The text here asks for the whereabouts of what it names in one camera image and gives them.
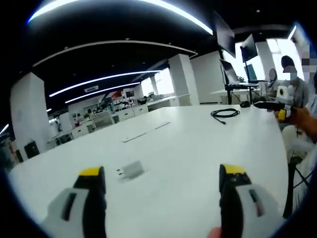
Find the person's left hand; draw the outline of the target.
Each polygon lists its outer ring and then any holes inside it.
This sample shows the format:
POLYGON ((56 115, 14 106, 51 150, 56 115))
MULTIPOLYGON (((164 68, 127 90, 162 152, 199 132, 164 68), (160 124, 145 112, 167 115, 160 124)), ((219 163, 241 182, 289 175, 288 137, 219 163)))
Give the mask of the person's left hand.
POLYGON ((214 227, 209 232, 207 238, 221 238, 221 232, 222 232, 221 227, 214 227))

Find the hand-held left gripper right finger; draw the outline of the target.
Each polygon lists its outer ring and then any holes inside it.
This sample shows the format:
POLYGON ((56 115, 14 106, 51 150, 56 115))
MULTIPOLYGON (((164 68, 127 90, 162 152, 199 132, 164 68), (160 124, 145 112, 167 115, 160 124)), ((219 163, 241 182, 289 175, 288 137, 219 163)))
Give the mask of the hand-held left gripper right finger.
POLYGON ((222 238, 270 238, 285 222, 274 197, 242 167, 220 165, 219 192, 222 238))

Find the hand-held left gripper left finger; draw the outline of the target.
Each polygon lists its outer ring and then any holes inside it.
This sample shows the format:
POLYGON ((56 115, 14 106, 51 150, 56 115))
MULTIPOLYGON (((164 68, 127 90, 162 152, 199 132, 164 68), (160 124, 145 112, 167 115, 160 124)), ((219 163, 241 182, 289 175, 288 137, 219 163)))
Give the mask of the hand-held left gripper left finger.
POLYGON ((106 208, 104 167, 87 168, 49 204, 41 226, 50 238, 105 238, 106 208))

